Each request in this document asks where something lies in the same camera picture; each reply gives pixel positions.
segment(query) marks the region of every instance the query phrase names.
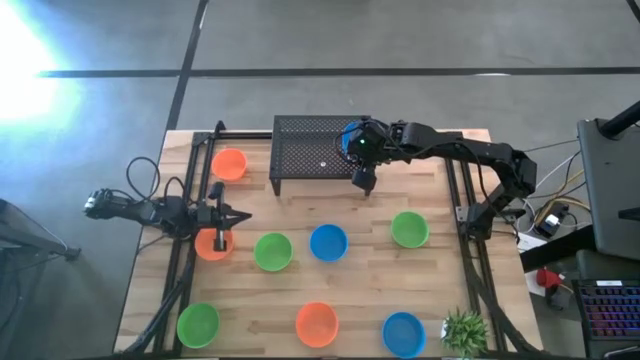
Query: gray floor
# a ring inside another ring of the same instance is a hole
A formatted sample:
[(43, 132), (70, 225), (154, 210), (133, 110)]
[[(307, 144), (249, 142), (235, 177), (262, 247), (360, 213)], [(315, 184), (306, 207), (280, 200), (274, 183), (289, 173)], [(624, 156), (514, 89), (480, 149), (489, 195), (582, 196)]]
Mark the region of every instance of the gray floor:
[[(7, 64), (32, 72), (178, 69), (197, 1), (7, 4), (0, 5), (13, 19), (6, 23), (23, 24), (11, 33), (29, 44), (11, 43)], [(639, 66), (638, 35), (640, 24), (624, 0), (212, 0), (194, 68)], [(3, 70), (6, 60), (0, 59)], [(229, 128), (267, 129), (276, 114), (371, 114), (439, 128), (489, 128), (495, 141), (526, 149), (574, 138), (579, 119), (621, 111), (638, 100), (639, 80), (192, 79), (178, 128), (212, 128), (224, 120)], [(82, 206), (100, 187), (128, 190), (124, 170), (132, 157), (157, 158), (176, 83), (0, 84), (0, 197), (83, 249), (77, 262), (48, 264), (8, 359), (110, 353), (140, 227), (89, 220)], [(572, 144), (532, 157), (544, 174), (575, 151)], [(142, 189), (151, 185), (145, 170), (134, 176)], [(539, 191), (553, 191), (561, 180), (558, 174)], [(576, 319), (557, 316), (538, 299), (534, 304), (545, 348), (581, 355)]]

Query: orange bowl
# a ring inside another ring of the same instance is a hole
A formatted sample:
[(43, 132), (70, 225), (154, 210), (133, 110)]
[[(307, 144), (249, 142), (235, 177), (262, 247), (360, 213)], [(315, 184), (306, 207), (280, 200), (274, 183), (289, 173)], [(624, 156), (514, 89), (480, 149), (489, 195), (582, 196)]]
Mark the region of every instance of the orange bowl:
[(213, 251), (213, 242), (216, 240), (216, 229), (202, 229), (196, 236), (196, 253), (201, 258), (208, 261), (216, 261), (229, 255), (233, 250), (233, 233), (227, 230), (224, 232), (224, 239), (227, 240), (226, 251)]
[(327, 346), (338, 335), (338, 316), (333, 308), (325, 303), (305, 304), (298, 311), (296, 333), (300, 341), (307, 346)]
[(213, 158), (213, 174), (222, 180), (240, 180), (247, 171), (247, 157), (238, 149), (224, 149)]

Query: potted plant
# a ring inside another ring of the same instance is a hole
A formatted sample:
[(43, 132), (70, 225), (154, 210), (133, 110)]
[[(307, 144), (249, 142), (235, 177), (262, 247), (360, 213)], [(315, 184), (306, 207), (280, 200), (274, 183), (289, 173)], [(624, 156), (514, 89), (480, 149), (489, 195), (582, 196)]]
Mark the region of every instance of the potted plant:
[(487, 325), (482, 316), (475, 312), (449, 315), (442, 326), (442, 344), (458, 353), (463, 359), (473, 359), (487, 350)]

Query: black mesh shelf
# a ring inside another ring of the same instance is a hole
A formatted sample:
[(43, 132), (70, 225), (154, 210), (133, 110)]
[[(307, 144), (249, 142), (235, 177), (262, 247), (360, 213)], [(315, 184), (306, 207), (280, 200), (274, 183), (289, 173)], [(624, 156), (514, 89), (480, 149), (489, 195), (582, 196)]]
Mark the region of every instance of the black mesh shelf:
[(350, 179), (356, 166), (336, 153), (334, 139), (363, 115), (279, 115), (273, 120), (269, 179), (280, 195), (282, 179)]

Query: green bowl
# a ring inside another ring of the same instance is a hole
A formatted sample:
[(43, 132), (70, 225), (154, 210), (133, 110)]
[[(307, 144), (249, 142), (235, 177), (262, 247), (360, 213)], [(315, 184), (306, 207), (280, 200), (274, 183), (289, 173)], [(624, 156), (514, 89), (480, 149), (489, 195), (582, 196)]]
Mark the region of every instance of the green bowl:
[(220, 315), (211, 305), (189, 305), (178, 318), (178, 339), (192, 349), (205, 347), (216, 337), (220, 328)]
[(400, 246), (417, 248), (427, 242), (429, 225), (420, 214), (412, 211), (401, 212), (391, 222), (391, 236)]
[(256, 264), (265, 271), (280, 271), (293, 258), (293, 246), (286, 236), (280, 233), (269, 233), (258, 240), (253, 249)]

